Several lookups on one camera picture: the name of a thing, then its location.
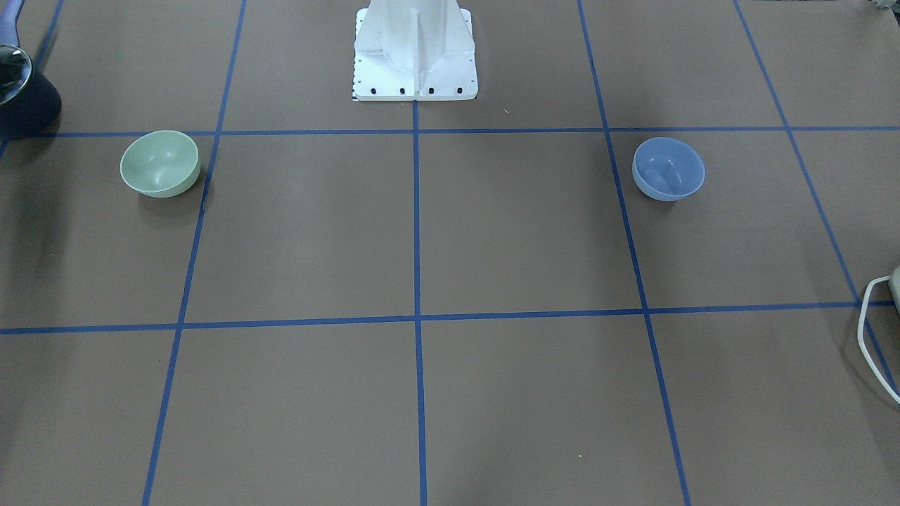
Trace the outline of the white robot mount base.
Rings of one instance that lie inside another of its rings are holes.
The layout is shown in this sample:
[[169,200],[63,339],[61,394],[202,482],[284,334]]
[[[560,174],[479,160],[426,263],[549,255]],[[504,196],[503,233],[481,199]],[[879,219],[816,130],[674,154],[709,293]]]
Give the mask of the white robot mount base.
[[478,96],[473,17],[456,1],[372,1],[356,12],[354,35],[354,100]]

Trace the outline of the blue bowl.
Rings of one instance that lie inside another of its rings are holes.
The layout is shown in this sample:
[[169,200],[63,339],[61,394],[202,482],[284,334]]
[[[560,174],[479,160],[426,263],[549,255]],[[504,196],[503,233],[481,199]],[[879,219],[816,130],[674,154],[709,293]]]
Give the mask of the blue bowl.
[[654,137],[641,142],[634,151],[632,179],[650,199],[678,202],[700,191],[707,169],[700,154],[686,142]]

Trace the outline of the dark blue round object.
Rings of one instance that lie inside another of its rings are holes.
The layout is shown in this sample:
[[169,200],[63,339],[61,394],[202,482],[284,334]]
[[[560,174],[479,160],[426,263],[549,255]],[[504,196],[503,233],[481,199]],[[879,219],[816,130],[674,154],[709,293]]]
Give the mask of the dark blue round object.
[[1,135],[16,140],[40,134],[62,110],[55,86],[19,47],[1,46]]

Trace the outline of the green bowl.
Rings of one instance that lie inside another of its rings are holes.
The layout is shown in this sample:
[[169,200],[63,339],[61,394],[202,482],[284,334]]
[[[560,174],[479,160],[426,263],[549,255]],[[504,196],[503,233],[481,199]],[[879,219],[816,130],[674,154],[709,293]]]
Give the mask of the green bowl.
[[120,161],[123,183],[142,195],[169,198],[189,190],[199,179],[200,153],[187,134],[162,129],[139,137]]

